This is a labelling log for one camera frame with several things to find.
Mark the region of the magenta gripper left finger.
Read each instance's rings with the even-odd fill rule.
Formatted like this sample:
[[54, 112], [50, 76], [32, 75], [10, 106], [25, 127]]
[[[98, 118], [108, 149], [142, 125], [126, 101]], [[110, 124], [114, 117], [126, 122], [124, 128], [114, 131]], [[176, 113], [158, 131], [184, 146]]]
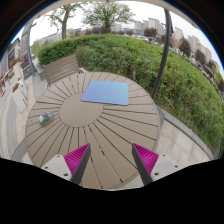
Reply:
[[42, 169], [79, 185], [90, 157], [90, 144], [83, 145], [67, 155], [55, 155]]

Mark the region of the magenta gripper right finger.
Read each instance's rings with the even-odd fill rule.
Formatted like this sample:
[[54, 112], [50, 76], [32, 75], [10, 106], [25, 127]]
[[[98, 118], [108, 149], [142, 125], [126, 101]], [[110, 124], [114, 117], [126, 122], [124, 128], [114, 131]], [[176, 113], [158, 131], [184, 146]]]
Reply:
[[158, 155], [135, 143], [132, 144], [132, 155], [144, 185], [181, 169], [181, 166], [168, 155]]

